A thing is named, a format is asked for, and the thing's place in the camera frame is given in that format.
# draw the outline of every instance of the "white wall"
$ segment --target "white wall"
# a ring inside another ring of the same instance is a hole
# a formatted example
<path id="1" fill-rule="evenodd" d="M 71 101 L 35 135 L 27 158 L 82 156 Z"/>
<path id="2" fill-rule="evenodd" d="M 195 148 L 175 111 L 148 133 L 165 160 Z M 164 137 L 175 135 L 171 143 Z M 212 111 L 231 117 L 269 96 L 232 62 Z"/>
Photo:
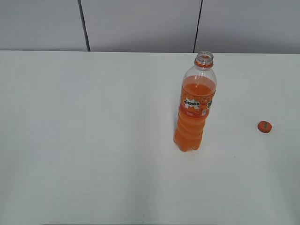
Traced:
<path id="1" fill-rule="evenodd" d="M 82 0 L 91 51 L 194 48 L 201 0 Z"/>
<path id="2" fill-rule="evenodd" d="M 203 0 L 196 52 L 300 53 L 300 0 Z"/>
<path id="3" fill-rule="evenodd" d="M 0 0 L 0 50 L 86 51 L 77 0 Z"/>

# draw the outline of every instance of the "bottle neck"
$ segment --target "bottle neck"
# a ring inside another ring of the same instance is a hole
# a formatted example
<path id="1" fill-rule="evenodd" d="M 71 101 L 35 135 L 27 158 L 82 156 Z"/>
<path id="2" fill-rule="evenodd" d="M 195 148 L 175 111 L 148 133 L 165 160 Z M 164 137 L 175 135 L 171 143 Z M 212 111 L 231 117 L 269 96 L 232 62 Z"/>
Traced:
<path id="1" fill-rule="evenodd" d="M 201 71 L 209 71 L 212 69 L 212 67 L 201 67 L 200 65 L 197 65 L 196 63 L 195 63 L 195 67 Z"/>

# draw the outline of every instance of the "orange soda bottle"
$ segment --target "orange soda bottle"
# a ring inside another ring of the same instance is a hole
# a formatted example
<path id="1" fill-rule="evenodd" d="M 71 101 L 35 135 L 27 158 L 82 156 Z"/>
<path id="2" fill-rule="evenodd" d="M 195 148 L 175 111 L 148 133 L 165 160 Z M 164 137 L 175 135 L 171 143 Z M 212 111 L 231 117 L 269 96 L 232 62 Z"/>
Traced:
<path id="1" fill-rule="evenodd" d="M 201 51 L 195 65 L 183 77 L 174 142 L 181 151 L 197 150 L 205 120 L 215 95 L 217 79 L 212 70 L 213 54 Z"/>

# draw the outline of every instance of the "plastic bottle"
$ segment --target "plastic bottle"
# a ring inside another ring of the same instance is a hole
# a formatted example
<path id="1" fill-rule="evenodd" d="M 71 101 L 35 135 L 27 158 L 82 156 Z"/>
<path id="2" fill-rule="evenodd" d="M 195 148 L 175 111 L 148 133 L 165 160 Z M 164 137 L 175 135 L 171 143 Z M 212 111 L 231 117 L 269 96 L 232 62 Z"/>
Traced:
<path id="1" fill-rule="evenodd" d="M 202 140 L 205 120 L 215 95 L 217 79 L 212 70 L 213 54 L 201 51 L 195 65 L 183 77 L 174 142 L 180 150 L 197 150 Z"/>

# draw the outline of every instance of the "bottle base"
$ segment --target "bottle base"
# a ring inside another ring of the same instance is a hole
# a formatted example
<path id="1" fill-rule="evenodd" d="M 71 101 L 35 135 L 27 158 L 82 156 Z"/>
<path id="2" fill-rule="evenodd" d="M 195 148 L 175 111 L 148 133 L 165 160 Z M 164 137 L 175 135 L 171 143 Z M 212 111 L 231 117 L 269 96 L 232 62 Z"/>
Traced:
<path id="1" fill-rule="evenodd" d="M 187 151 L 192 151 L 192 150 L 198 150 L 200 148 L 202 136 L 197 140 L 183 140 L 183 138 L 181 138 L 179 141 L 179 140 L 177 140 L 176 137 L 178 137 L 178 135 L 180 135 L 180 134 L 176 134 L 176 133 L 177 133 L 177 131 L 175 131 L 173 141 L 175 144 L 177 144 L 177 146 L 179 147 L 179 149 L 181 151 L 187 152 Z"/>

